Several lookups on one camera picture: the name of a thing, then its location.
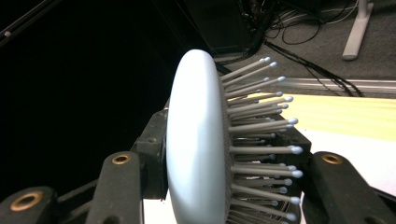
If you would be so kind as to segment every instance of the gray bristle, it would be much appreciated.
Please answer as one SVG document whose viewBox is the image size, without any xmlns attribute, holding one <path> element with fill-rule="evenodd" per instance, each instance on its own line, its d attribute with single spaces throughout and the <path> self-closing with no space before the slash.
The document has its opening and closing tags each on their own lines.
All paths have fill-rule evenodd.
<svg viewBox="0 0 396 224">
<path fill-rule="evenodd" d="M 292 98 L 279 98 L 282 94 L 278 92 L 247 98 L 246 94 L 254 91 L 254 88 L 247 84 L 244 85 L 246 90 L 241 91 L 230 85 L 233 83 L 232 79 L 224 81 L 226 82 L 228 84 L 224 86 L 227 91 L 224 87 L 220 89 L 225 96 L 222 108 L 227 171 L 226 206 L 229 208 L 226 211 L 227 223 L 286 223 L 286 219 L 293 221 L 296 215 L 282 210 L 287 207 L 283 205 L 299 200 L 287 195 L 286 187 L 292 181 L 286 177 L 300 177 L 302 173 L 294 166 L 275 164 L 274 160 L 277 154 L 296 154 L 296 151 L 301 153 L 301 150 L 296 150 L 295 146 L 264 145 L 276 138 L 277 132 L 284 132 L 286 125 L 292 126 L 290 123 L 296 122 L 297 119 L 271 118 L 281 109 L 287 108 L 279 104 L 290 102 Z"/>
</svg>

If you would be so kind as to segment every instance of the black plastic part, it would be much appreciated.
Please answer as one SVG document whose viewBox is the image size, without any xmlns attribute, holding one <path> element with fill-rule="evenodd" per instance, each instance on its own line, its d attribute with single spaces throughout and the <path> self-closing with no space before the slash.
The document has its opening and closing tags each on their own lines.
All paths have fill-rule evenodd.
<svg viewBox="0 0 396 224">
<path fill-rule="evenodd" d="M 0 204 L 0 222 L 18 224 L 54 223 L 56 221 L 54 216 L 55 196 L 55 191 L 48 187 L 29 188 L 14 193 Z M 17 208 L 22 208 L 26 204 L 32 206 L 22 210 L 12 210 L 12 204 L 16 204 Z"/>
<path fill-rule="evenodd" d="M 86 223 L 144 223 L 137 154 L 123 151 L 105 159 Z"/>
<path fill-rule="evenodd" d="M 307 223 L 396 223 L 396 216 L 344 157 L 317 152 L 300 183 Z"/>
<path fill-rule="evenodd" d="M 147 185 L 143 192 L 145 199 L 165 199 L 168 191 L 165 162 L 165 133 L 167 110 L 155 113 L 145 130 L 132 147 L 147 170 Z"/>
</svg>

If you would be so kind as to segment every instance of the gray carpet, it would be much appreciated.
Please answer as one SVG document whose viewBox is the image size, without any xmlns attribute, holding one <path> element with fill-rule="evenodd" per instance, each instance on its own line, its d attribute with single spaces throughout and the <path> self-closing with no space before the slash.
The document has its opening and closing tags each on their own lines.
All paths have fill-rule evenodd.
<svg viewBox="0 0 396 224">
<path fill-rule="evenodd" d="M 345 0 L 332 1 L 327 6 L 324 6 L 323 10 L 342 8 L 345 2 Z M 396 0 L 376 0 L 371 2 L 374 3 L 374 10 L 361 44 L 359 56 L 354 61 L 344 61 L 341 56 L 356 18 L 357 9 L 343 21 L 322 25 L 318 35 L 306 43 L 300 45 L 285 44 L 281 38 L 284 30 L 280 31 L 277 38 L 268 38 L 268 40 L 348 80 L 396 80 Z M 323 18 L 332 18 L 337 13 L 337 11 L 323 12 L 322 15 Z M 284 34 L 284 38 L 289 42 L 301 42 L 312 36 L 317 29 L 318 26 L 314 24 L 299 24 L 288 28 Z M 266 35 L 275 36 L 276 33 L 277 31 L 271 30 Z M 266 56 L 278 62 L 278 68 L 271 70 L 266 74 L 267 76 L 312 78 L 312 75 L 303 66 L 286 59 L 266 46 L 261 46 L 260 50 L 252 57 L 242 62 L 226 65 L 226 67 L 236 70 Z M 259 80 L 261 78 L 262 76 L 256 76 L 249 81 Z M 333 95 L 330 91 L 307 91 L 294 88 L 286 88 L 282 91 Z M 391 93 L 370 92 L 365 93 L 365 95 L 383 98 L 394 98 L 396 96 Z"/>
</svg>

